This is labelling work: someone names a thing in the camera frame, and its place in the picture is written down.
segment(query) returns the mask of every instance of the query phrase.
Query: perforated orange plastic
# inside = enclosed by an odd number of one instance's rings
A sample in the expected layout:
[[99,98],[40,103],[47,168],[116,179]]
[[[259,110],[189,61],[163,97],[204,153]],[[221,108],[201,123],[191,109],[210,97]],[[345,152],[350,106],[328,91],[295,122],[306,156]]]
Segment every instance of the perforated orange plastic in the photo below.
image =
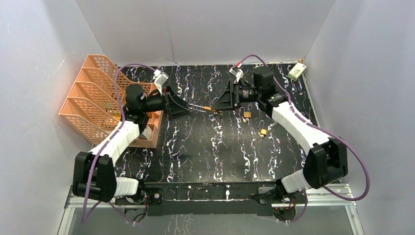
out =
[[[114,81],[109,75],[115,76],[118,69],[107,57],[89,55],[79,72],[67,99],[59,112],[72,127],[80,132],[93,144],[101,143],[116,127],[120,120],[120,110],[116,102]],[[125,104],[125,89],[136,84],[120,73],[118,90],[121,102]],[[154,83],[139,83],[145,92],[156,89]],[[148,113],[148,126],[153,130],[153,136],[148,140],[136,139],[132,147],[155,148],[160,133],[162,111]]]

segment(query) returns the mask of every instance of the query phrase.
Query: white wall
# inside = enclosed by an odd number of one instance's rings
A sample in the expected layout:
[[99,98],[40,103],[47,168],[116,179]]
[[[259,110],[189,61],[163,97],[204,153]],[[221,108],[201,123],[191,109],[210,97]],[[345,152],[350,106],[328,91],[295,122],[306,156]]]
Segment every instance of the white wall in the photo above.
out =
[[[337,0],[305,60],[310,95],[327,128],[366,162],[358,202],[366,234],[413,234],[415,2]],[[354,195],[362,170],[352,156]]]
[[334,0],[77,2],[115,63],[166,65],[304,58]]
[[88,53],[74,0],[0,1],[1,234],[56,234],[73,162],[89,144],[58,116]]

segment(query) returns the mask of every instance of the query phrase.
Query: gray wall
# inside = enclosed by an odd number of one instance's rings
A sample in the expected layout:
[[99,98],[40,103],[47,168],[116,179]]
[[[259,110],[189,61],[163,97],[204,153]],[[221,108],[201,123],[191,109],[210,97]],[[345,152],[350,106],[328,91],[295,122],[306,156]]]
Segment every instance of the gray wall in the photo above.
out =
[[334,0],[77,2],[115,63],[200,65],[304,58]]
[[73,162],[90,144],[58,116],[88,53],[74,0],[0,1],[1,234],[56,234]]
[[[337,0],[305,60],[323,127],[349,141],[369,167],[358,202],[366,234],[415,229],[415,2]],[[349,157],[354,194],[365,182]]]

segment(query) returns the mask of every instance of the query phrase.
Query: marble tabletop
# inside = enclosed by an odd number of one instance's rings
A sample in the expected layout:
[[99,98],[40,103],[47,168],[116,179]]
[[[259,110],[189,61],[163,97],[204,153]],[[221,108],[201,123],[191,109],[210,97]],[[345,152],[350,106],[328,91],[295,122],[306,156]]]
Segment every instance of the marble tabletop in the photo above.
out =
[[[166,85],[188,103],[209,106],[231,77],[233,65],[158,67],[169,75]],[[243,65],[244,77],[253,84],[252,70]],[[291,93],[294,105],[315,124],[316,119],[304,82],[286,77],[294,64],[269,64],[278,81]],[[148,82],[152,72],[129,67],[124,73],[133,81]],[[278,123],[255,103],[243,104],[252,113],[224,112],[222,119],[210,113],[168,121],[163,117],[157,148],[126,149],[116,162],[117,176],[136,176],[146,182],[252,182],[273,181],[303,167],[306,153]],[[261,139],[259,121],[268,135]]]

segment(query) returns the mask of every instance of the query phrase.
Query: brass padlock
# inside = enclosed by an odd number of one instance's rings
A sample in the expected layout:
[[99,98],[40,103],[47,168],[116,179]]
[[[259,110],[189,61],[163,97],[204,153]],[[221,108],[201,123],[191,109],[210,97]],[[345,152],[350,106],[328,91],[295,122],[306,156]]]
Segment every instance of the brass padlock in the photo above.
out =
[[243,115],[242,120],[243,120],[244,122],[247,122],[247,121],[248,121],[248,119],[250,119],[250,118],[252,117],[251,112],[245,112],[245,108],[244,108],[244,107],[240,107],[240,108],[239,108],[239,111],[241,111],[241,109],[244,111],[244,115]]
[[262,122],[262,128],[261,128],[261,131],[259,132],[259,136],[260,136],[260,137],[261,137],[261,139],[262,139],[262,138],[264,138],[265,136],[267,136],[268,131],[264,129],[264,124],[265,124],[264,120],[259,121],[258,129],[259,129],[259,126],[261,125],[261,122]]

